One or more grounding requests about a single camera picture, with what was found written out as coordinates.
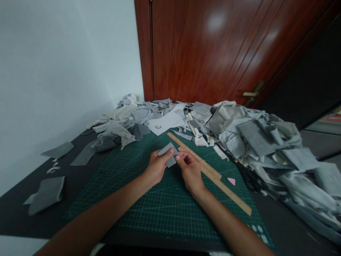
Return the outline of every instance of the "pile of fabric scraps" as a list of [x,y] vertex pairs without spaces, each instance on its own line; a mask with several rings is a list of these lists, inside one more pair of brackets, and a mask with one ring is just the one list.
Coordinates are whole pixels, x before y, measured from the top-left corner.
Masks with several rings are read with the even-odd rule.
[[341,245],[341,174],[335,164],[317,161],[295,124],[276,115],[235,101],[213,106],[169,98],[140,102],[129,94],[88,129],[98,138],[71,165],[85,165],[96,152],[119,145],[124,149],[150,131],[159,136],[170,129],[196,146],[213,147],[224,161],[236,161],[244,180],[263,183],[263,194],[281,199],[311,228]]

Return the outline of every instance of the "green cutting mat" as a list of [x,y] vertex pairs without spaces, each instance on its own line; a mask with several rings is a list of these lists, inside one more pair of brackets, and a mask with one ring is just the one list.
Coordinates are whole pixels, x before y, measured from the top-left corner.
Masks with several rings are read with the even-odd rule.
[[[227,159],[222,160],[211,147],[196,147],[193,142],[178,135],[175,136],[222,175],[221,181],[252,208],[252,215],[247,215],[202,174],[207,189],[257,232],[270,248],[274,249],[275,245],[235,164]],[[142,141],[129,144],[124,150],[113,149],[64,217],[75,218],[91,205],[139,176],[147,167],[151,152],[163,148],[169,142],[178,148],[176,142],[166,133],[160,136],[151,133]],[[235,186],[227,180],[228,177],[236,180]],[[114,228],[156,232],[160,235],[185,239],[198,238],[214,241],[221,239],[212,222],[186,190],[181,170],[177,165],[166,168],[162,181],[141,197],[115,224]]]

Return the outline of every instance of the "black table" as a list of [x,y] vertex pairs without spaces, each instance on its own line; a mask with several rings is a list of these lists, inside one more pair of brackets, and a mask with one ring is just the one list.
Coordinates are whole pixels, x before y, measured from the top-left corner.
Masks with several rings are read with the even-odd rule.
[[[47,174],[53,160],[49,159],[0,198],[0,235],[50,239],[70,221],[62,216],[109,154],[109,151],[96,154],[86,166],[70,166],[82,149],[95,138],[95,133],[78,136],[72,141],[75,148],[58,160],[61,169]],[[40,181],[64,175],[66,180],[63,200],[29,217],[28,206],[22,204],[31,194],[37,192]],[[335,245],[307,227],[282,203],[254,192],[251,192],[251,195],[279,248],[280,255],[336,255],[338,249]],[[219,243],[175,239],[136,231],[110,230],[102,242],[195,251],[224,249]]]

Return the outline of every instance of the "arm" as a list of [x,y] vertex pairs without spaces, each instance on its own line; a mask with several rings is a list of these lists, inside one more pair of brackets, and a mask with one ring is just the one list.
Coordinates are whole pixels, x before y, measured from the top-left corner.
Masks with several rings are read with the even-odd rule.
[[209,192],[201,178],[200,163],[188,152],[175,159],[182,170],[186,188],[213,221],[236,255],[274,255],[245,223]]
[[114,223],[149,189],[159,183],[174,149],[152,153],[143,174],[98,202],[60,230],[35,255],[89,255]]

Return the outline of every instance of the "wooden door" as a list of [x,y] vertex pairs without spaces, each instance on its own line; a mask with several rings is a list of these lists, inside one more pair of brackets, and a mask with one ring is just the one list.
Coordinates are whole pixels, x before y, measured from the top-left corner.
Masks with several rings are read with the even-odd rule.
[[243,104],[243,92],[276,74],[329,2],[152,0],[154,99]]

